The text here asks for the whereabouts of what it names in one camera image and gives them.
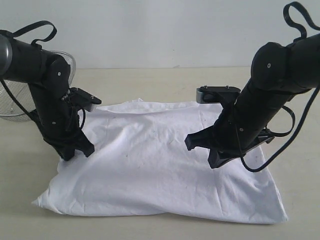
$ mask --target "white table surface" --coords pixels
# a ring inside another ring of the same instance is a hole
[[[172,69],[79,69],[72,85],[102,99],[103,105],[142,98],[148,102],[194,101],[196,88],[243,88],[248,67]],[[310,96],[288,106],[299,119]],[[270,127],[287,130],[290,117],[279,112]],[[31,205],[57,174],[58,155],[29,122],[0,119],[0,240],[275,240],[320,239],[320,100],[316,99],[301,133],[269,167],[289,221],[250,225],[160,214],[74,217]],[[286,140],[264,144],[270,156]]]

